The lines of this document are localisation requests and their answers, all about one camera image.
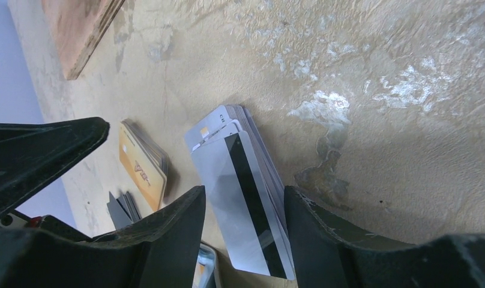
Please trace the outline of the grey card holder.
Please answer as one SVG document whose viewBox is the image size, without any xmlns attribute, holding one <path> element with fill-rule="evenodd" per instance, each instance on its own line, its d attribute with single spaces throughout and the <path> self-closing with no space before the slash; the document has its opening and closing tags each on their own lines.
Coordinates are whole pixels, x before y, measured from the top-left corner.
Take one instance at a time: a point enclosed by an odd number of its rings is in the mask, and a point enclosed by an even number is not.
<svg viewBox="0 0 485 288">
<path fill-rule="evenodd" d="M 215 249 L 201 242 L 193 277 L 193 288 L 222 288 Z"/>
</svg>

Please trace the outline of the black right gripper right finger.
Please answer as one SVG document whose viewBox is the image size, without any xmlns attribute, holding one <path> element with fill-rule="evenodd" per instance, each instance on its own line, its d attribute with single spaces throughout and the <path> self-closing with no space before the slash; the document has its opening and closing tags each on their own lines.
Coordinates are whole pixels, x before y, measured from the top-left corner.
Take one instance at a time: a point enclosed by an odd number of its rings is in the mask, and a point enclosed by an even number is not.
<svg viewBox="0 0 485 288">
<path fill-rule="evenodd" d="M 285 213 L 300 287 L 485 287 L 485 234 L 408 244 L 352 224 L 293 186 Z"/>
</svg>

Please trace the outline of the orange credit card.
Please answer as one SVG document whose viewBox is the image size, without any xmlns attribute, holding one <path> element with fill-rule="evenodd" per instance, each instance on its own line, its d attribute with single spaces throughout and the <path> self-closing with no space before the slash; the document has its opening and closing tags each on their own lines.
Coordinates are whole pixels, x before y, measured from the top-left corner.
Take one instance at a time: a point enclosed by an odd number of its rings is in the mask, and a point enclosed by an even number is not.
<svg viewBox="0 0 485 288">
<path fill-rule="evenodd" d="M 161 208 L 167 187 L 169 157 L 136 122 L 118 128 L 119 160 L 152 211 Z"/>
</svg>

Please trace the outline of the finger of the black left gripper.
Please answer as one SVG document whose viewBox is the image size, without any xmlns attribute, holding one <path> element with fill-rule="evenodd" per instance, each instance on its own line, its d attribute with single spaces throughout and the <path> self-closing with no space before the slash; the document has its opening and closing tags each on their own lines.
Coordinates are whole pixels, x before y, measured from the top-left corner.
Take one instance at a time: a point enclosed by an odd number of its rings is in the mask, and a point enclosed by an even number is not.
<svg viewBox="0 0 485 288">
<path fill-rule="evenodd" d="M 96 150 L 109 129 L 100 117 L 0 123 L 0 219 Z"/>
</svg>

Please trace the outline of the black credit card stack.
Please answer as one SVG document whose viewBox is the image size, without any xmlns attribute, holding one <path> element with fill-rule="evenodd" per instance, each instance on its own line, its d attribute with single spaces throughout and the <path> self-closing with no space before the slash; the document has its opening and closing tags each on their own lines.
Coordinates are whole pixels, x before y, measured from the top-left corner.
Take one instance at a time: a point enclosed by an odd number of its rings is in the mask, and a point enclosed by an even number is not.
<svg viewBox="0 0 485 288">
<path fill-rule="evenodd" d="M 116 230 L 127 227 L 142 219 L 137 209 L 136 202 L 134 201 L 134 197 L 129 191 L 121 193 L 118 197 L 115 197 L 109 192 L 107 209 Z"/>
</svg>

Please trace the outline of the single silver credit card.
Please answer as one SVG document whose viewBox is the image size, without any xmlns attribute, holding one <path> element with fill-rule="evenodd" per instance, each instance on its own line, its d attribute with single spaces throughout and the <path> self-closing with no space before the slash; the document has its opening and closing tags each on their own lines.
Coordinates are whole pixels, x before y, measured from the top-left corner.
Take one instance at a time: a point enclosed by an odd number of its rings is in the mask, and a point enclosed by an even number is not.
<svg viewBox="0 0 485 288">
<path fill-rule="evenodd" d="M 268 194 L 248 133 L 191 153 L 230 262 L 240 271 L 294 280 L 290 245 Z"/>
</svg>

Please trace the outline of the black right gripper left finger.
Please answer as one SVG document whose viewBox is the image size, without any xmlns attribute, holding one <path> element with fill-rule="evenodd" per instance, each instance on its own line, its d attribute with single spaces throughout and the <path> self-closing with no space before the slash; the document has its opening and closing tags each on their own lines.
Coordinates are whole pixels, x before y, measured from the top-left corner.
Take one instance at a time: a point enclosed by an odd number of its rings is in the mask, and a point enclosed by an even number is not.
<svg viewBox="0 0 485 288">
<path fill-rule="evenodd" d="M 206 210 L 203 186 L 90 242 L 0 229 L 0 287 L 191 287 Z"/>
</svg>

